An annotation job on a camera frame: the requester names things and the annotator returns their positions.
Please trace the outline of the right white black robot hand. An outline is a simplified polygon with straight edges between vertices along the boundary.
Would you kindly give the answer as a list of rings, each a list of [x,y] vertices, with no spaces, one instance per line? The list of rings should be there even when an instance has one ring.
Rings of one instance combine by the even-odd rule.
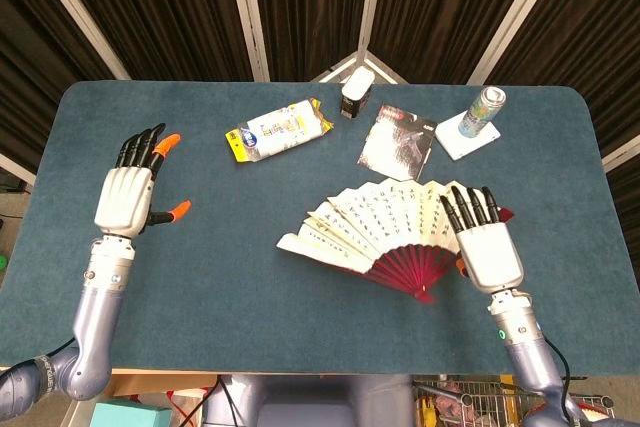
[[[440,201],[459,247],[467,276],[482,292],[493,294],[518,287],[524,269],[506,221],[513,217],[497,205],[488,187],[480,192],[468,187],[466,194],[457,185]]]

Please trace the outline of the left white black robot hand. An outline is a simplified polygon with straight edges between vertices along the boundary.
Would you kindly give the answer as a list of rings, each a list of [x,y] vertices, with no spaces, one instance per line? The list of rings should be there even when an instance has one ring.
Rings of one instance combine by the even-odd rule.
[[[146,227],[174,223],[190,210],[189,200],[168,211],[151,210],[158,173],[181,141],[178,133],[161,138],[165,127],[160,123],[147,128],[122,144],[115,166],[105,177],[94,217],[104,235],[133,239]]]

